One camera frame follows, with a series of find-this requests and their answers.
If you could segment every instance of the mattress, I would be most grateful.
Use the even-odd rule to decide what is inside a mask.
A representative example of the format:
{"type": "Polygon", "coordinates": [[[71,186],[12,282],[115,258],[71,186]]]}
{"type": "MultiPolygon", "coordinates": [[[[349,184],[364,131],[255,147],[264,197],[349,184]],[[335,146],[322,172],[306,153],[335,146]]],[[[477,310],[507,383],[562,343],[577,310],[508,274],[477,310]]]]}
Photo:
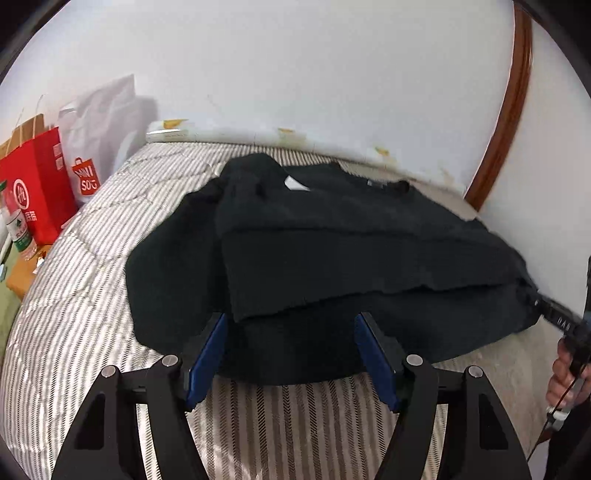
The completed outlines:
{"type": "MultiPolygon", "coordinates": [[[[54,244],[15,319],[0,388],[0,433],[31,479],[49,479],[79,405],[105,365],[147,368],[160,355],[140,345],[125,289],[131,249],[178,205],[220,173],[228,159],[255,151],[281,164],[334,158],[248,145],[150,144],[130,158],[54,244]]],[[[339,160],[348,172],[397,180],[388,170],[339,160]]],[[[474,211],[453,193],[417,187],[464,218],[474,211]]],[[[480,365],[497,390],[525,450],[544,421],[544,393],[558,334],[539,322],[438,367],[480,365]]],[[[210,478],[371,479],[395,426],[367,374],[330,382],[257,387],[215,377],[188,415],[210,478]]],[[[423,478],[434,479],[445,432],[438,407],[423,478]]],[[[149,479],[160,474],[148,413],[138,406],[149,479]]]]}

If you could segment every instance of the white wall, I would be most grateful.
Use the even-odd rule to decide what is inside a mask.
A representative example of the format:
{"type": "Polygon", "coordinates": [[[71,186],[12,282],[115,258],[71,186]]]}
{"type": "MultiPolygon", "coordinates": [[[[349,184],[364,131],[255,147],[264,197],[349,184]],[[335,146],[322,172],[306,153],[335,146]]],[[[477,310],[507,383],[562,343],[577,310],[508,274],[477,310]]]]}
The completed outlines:
{"type": "Polygon", "coordinates": [[[504,96],[510,0],[71,0],[0,86],[0,138],[128,73],[161,118],[295,129],[464,191],[504,96]]]}
{"type": "Polygon", "coordinates": [[[481,215],[525,257],[538,286],[582,313],[591,255],[591,98],[534,25],[530,88],[481,215]]]}

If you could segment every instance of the red logo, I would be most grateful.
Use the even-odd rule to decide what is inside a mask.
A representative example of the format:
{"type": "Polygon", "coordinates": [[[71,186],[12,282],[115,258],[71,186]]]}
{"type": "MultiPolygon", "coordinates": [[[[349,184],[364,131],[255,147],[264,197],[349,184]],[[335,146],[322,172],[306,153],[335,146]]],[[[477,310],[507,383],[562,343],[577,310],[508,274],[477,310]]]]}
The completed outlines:
{"type": "Polygon", "coordinates": [[[21,179],[16,179],[12,185],[12,191],[21,210],[27,210],[29,208],[29,192],[25,183],[21,179]]]}
{"type": "Polygon", "coordinates": [[[96,174],[95,164],[92,158],[82,161],[80,157],[74,160],[75,165],[72,171],[80,180],[80,193],[82,195],[93,195],[100,187],[98,175],[96,174]]]}

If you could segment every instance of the green cloth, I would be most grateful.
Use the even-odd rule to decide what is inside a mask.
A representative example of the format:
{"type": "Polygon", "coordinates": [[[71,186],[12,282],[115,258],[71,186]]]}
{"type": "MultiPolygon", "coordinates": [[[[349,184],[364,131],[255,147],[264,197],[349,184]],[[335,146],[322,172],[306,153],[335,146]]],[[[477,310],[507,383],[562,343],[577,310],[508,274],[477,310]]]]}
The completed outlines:
{"type": "Polygon", "coordinates": [[[8,336],[12,328],[12,323],[17,316],[18,309],[21,307],[21,300],[17,295],[6,286],[6,279],[18,259],[18,251],[14,246],[6,260],[8,267],[4,280],[0,282],[0,367],[4,362],[4,352],[8,343],[8,336]]]}

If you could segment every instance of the silver screw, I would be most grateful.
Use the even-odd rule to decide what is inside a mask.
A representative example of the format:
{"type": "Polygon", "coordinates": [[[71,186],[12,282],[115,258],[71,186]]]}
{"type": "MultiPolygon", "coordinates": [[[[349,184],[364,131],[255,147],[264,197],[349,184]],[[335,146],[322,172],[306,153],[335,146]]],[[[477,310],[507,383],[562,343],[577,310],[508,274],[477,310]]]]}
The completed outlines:
{"type": "Polygon", "coordinates": [[[115,375],[116,371],[117,369],[113,367],[113,365],[107,365],[103,370],[100,371],[100,374],[105,378],[109,378],[115,375]]]}
{"type": "Polygon", "coordinates": [[[420,355],[415,355],[414,353],[411,353],[407,357],[407,363],[409,365],[412,365],[413,367],[419,367],[423,364],[423,359],[420,355]]]}
{"type": "Polygon", "coordinates": [[[473,376],[474,378],[480,378],[482,375],[484,375],[484,372],[482,371],[482,368],[477,367],[476,365],[472,365],[471,367],[468,368],[468,373],[473,376]]]}
{"type": "Polygon", "coordinates": [[[178,362],[178,357],[176,355],[167,355],[162,359],[162,364],[165,367],[171,367],[176,365],[178,362]]]}

